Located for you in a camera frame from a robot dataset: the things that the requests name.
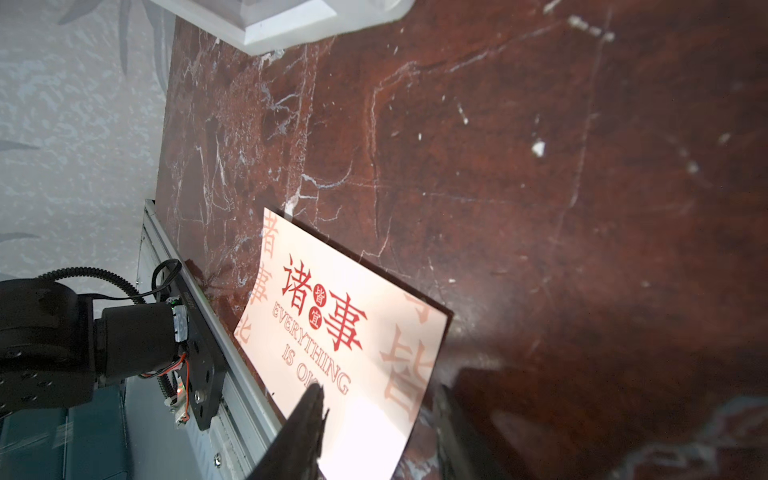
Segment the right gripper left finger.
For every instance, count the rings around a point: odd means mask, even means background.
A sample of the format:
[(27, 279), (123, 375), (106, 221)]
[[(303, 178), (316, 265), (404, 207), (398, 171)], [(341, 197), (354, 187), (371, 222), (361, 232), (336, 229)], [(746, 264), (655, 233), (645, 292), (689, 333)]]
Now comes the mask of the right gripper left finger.
[(319, 479), (327, 415), (324, 389), (312, 383), (246, 479)]

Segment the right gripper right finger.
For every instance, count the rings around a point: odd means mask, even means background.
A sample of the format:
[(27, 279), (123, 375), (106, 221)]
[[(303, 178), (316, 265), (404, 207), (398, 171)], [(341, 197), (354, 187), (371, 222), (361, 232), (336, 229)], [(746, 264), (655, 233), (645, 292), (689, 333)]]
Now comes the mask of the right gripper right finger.
[(444, 479), (533, 479), (522, 454), (523, 422), (506, 412), (491, 414), (487, 436), (467, 417), (451, 390), (441, 385), (433, 396), (437, 458)]

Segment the pink postcard red characters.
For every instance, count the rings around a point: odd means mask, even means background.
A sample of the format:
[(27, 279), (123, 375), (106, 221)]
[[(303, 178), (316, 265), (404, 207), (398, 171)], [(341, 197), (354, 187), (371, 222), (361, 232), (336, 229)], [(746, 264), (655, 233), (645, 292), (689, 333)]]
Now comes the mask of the pink postcard red characters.
[(417, 420), (445, 313), (271, 210), (235, 336), (283, 414), (313, 384), (329, 479), (391, 478)]

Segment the white plastic drawer organizer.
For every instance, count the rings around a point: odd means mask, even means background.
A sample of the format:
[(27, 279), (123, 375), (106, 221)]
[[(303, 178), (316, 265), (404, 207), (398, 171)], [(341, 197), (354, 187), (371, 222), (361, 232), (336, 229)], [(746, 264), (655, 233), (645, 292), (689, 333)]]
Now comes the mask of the white plastic drawer organizer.
[(159, 1), (159, 6), (256, 56), (402, 19), (413, 0)]

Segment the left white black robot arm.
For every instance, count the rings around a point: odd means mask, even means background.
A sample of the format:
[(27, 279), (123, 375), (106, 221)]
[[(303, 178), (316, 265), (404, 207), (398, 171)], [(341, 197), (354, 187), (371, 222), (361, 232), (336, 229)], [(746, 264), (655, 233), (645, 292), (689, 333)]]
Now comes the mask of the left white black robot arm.
[(96, 267), (67, 267), (1, 283), (1, 415), (71, 408), (129, 377), (161, 378), (187, 361), (186, 305), (171, 297), (181, 272), (139, 292)]

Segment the aluminium front rail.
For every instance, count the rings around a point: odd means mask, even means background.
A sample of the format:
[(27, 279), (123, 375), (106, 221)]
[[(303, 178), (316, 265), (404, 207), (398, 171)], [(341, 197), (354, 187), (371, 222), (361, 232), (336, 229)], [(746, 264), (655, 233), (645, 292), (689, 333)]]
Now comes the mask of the aluminium front rail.
[(192, 419), (181, 428), (190, 444), (182, 451), (182, 465), (195, 461), (204, 479), (244, 479), (266, 453), (280, 421), (187, 267), (172, 296), (187, 308), (192, 367)]

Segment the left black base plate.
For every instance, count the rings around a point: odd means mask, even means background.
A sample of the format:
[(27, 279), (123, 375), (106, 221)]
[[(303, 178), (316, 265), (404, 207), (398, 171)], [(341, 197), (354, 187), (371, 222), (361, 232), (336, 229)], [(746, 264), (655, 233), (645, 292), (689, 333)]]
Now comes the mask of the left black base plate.
[(219, 411), (227, 362), (212, 329), (210, 305), (186, 267), (178, 288), (188, 317), (191, 410), (198, 428), (205, 431)]

